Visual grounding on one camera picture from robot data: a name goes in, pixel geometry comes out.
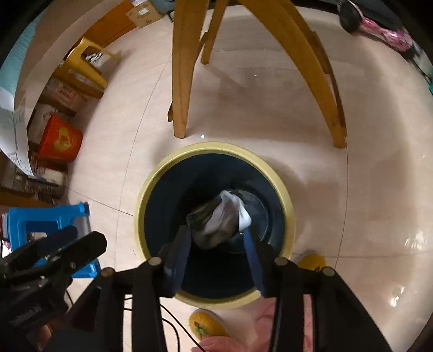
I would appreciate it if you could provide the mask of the white black plastic wrapper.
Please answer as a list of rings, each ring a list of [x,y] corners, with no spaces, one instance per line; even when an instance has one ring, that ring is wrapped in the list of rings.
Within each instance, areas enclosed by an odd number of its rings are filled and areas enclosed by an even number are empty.
[[[186,222],[194,242],[203,249],[212,249],[242,233],[252,223],[242,198],[222,191],[211,202],[190,213]]]

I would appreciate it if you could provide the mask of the blue plastic stool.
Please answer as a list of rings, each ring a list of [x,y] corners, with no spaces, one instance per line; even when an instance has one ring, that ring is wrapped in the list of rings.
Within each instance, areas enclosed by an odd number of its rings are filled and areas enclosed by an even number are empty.
[[[23,271],[45,265],[48,253],[37,255],[38,248],[32,246],[26,257],[22,248],[43,239],[61,229],[74,226],[77,237],[91,232],[90,208],[86,202],[76,205],[57,205],[41,208],[12,208],[3,216],[6,239],[12,250],[12,270]]]

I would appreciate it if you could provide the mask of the dark bin with yellow rim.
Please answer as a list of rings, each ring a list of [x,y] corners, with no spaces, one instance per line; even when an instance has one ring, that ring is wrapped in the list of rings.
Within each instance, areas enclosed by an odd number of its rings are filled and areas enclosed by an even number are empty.
[[[176,298],[194,307],[232,309],[259,298],[244,233],[289,257],[294,207],[278,174],[253,152],[200,142],[164,158],[145,180],[134,227],[145,258],[155,257],[187,226],[191,249]]]

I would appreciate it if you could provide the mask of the right yellow slipper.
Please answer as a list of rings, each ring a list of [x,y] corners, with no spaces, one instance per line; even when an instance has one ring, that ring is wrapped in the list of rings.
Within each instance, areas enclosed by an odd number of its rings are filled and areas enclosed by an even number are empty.
[[[299,268],[312,271],[320,271],[327,266],[325,257],[315,252],[306,252],[300,255],[294,263],[296,263]]]

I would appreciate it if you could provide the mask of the yellow slipper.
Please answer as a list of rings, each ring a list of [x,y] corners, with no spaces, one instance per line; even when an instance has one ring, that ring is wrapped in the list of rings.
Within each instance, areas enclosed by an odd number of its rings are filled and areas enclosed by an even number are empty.
[[[315,252],[306,252],[300,255],[294,263],[296,263],[299,268],[312,271],[320,271],[327,266],[325,257]]]
[[[220,316],[208,309],[196,309],[189,316],[189,328],[199,341],[208,337],[230,337]]]

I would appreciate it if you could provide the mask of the pink trouser legs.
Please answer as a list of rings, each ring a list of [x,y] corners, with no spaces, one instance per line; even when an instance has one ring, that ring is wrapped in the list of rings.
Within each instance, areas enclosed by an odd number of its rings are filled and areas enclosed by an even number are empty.
[[[208,337],[199,341],[199,346],[191,351],[268,351],[271,340],[271,331],[274,323],[276,307],[275,298],[261,298],[255,309],[253,325],[255,339],[248,346],[242,345],[232,337]]]

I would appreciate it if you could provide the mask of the left yellow slipper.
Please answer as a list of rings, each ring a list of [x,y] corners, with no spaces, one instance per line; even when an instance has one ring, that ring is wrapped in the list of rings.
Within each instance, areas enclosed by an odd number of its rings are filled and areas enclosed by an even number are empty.
[[[189,316],[189,328],[199,341],[208,337],[230,337],[220,316],[208,309],[196,309]]]

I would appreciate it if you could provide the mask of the yellow plastic stool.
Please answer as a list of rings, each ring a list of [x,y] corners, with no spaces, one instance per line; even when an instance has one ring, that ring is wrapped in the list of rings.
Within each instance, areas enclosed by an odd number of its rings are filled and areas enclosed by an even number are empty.
[[[108,87],[108,81],[91,60],[84,55],[88,49],[93,49],[96,54],[103,54],[116,62],[122,60],[120,55],[114,54],[83,37],[79,44],[70,51],[66,59],[54,70],[52,77],[68,84],[81,94],[101,99],[106,87]]]

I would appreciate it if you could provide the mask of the wooden table legs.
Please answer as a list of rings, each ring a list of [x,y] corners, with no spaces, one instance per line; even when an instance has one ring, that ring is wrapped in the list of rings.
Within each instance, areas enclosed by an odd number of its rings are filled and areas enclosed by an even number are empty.
[[[346,146],[337,81],[316,34],[290,1],[177,1],[173,13],[172,103],[175,137],[187,125],[228,129],[287,117],[313,140]]]

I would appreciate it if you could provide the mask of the cardboard box on floor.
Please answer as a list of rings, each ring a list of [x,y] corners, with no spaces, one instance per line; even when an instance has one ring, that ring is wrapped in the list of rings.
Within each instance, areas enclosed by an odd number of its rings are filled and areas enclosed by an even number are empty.
[[[126,15],[139,28],[144,28],[163,18],[163,15],[157,11],[151,1],[143,1],[136,6],[134,5]]]

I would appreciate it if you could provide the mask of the pink patterned bag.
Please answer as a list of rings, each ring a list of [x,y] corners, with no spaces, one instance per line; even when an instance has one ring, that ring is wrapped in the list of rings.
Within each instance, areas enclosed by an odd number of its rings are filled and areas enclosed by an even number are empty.
[[[383,1],[338,1],[337,13],[340,25],[350,34],[369,34],[400,53],[415,48],[401,19]]]

